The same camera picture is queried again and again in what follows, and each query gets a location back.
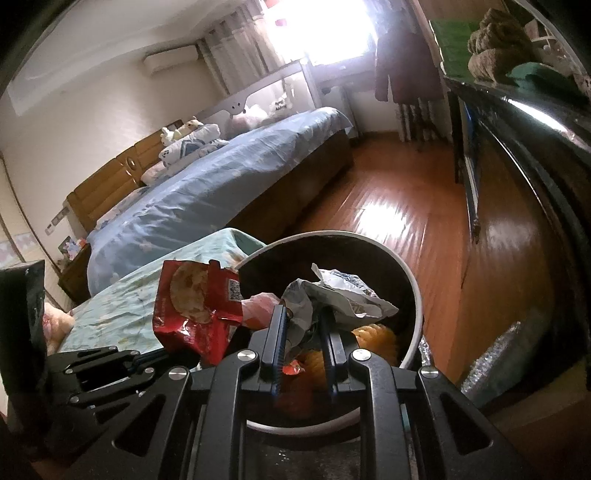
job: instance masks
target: wooden nightstand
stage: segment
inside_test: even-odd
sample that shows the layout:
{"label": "wooden nightstand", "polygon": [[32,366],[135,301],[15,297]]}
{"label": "wooden nightstand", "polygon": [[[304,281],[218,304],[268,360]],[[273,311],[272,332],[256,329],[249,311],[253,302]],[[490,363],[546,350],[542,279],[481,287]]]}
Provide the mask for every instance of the wooden nightstand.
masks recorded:
{"label": "wooden nightstand", "polygon": [[86,277],[89,260],[90,245],[86,244],[76,258],[72,260],[72,263],[61,273],[60,281],[57,283],[78,305],[90,298],[88,279]]}

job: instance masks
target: crumpled paper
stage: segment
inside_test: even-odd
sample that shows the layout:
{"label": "crumpled paper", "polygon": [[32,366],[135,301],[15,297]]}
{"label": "crumpled paper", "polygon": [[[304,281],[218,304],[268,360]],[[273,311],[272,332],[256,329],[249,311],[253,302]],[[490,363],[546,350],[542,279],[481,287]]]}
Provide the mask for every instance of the crumpled paper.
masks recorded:
{"label": "crumpled paper", "polygon": [[298,278],[287,286],[281,297],[281,302],[293,314],[287,329],[286,360],[297,356],[303,345],[312,348],[317,343],[313,312],[323,306],[333,307],[336,324],[347,330],[377,323],[398,312],[357,275],[322,270],[316,264],[312,264],[312,272],[320,281],[313,283]]}

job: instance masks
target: silver bolt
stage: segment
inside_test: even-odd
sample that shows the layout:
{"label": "silver bolt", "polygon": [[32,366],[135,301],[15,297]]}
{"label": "silver bolt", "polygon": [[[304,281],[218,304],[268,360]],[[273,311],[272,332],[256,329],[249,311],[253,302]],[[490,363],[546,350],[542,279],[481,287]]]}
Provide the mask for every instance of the silver bolt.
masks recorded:
{"label": "silver bolt", "polygon": [[431,365],[421,367],[419,371],[425,378],[437,378],[439,376],[439,370]]}
{"label": "silver bolt", "polygon": [[238,352],[238,359],[241,362],[249,362],[250,360],[254,360],[256,358],[256,353],[252,350],[242,350]]}
{"label": "silver bolt", "polygon": [[187,376],[187,371],[183,367],[174,367],[168,372],[170,380],[182,380]]}
{"label": "silver bolt", "polygon": [[365,348],[358,348],[357,350],[353,350],[353,358],[355,358],[359,362],[365,362],[371,358],[371,352],[366,350]]}

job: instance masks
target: white plush toy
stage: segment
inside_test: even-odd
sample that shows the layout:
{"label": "white plush toy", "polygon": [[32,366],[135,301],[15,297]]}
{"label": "white plush toy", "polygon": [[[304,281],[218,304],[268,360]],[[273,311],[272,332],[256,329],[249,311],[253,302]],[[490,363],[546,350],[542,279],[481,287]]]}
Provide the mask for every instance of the white plush toy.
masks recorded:
{"label": "white plush toy", "polygon": [[168,147],[172,143],[180,140],[183,137],[186,137],[189,133],[195,131],[199,127],[202,127],[203,124],[197,120],[197,117],[193,117],[189,120],[186,124],[180,126],[176,130],[170,131],[168,128],[162,128],[162,134],[160,134],[160,138],[162,140],[162,144],[165,147]]}

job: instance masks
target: white rim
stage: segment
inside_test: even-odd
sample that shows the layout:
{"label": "white rim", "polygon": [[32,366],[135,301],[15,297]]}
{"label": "white rim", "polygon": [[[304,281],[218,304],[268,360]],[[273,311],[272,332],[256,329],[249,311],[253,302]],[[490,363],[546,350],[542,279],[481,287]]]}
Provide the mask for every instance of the white rim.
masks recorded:
{"label": "white rim", "polygon": [[[415,298],[415,321],[414,321],[414,331],[413,331],[413,338],[411,339],[410,345],[408,346],[408,350],[402,362],[400,363],[400,368],[408,368],[413,361],[414,355],[418,349],[418,344],[421,341],[421,335],[423,334],[423,301],[421,299],[421,293],[418,289],[417,280],[414,278],[413,272],[410,270],[408,265],[405,261],[396,253],[391,251],[385,245],[380,244],[376,240],[372,240],[371,238],[367,238],[366,236],[359,235],[358,233],[353,232],[344,232],[341,230],[322,230],[317,232],[306,232],[306,233],[298,233],[297,235],[289,236],[287,238],[282,238],[276,242],[273,242],[266,247],[257,250],[248,258],[242,260],[237,266],[236,269],[240,270],[240,267],[243,266],[247,261],[256,258],[257,256],[263,254],[267,250],[273,248],[276,245],[285,244],[288,242],[292,242],[294,240],[298,240],[299,238],[304,238],[307,236],[350,236],[353,238],[358,238],[360,240],[365,240],[371,244],[374,244],[376,247],[380,247],[384,250],[387,254],[393,257],[396,262],[402,267],[404,272],[406,273],[408,279],[410,280],[411,286],[413,288],[413,294]],[[326,435],[329,433],[336,432],[338,430],[342,430],[345,427],[349,427],[351,425],[355,425],[359,421],[360,411],[359,409],[355,409],[342,415],[336,419],[326,421],[324,423],[319,423],[316,425],[309,425],[307,427],[295,427],[295,428],[285,428],[285,427],[271,427],[269,425],[263,425],[262,423],[256,423],[254,421],[247,420],[246,426],[253,430],[257,430],[258,432],[263,433],[271,433],[273,435],[281,435],[286,437],[312,437],[318,435]]]}

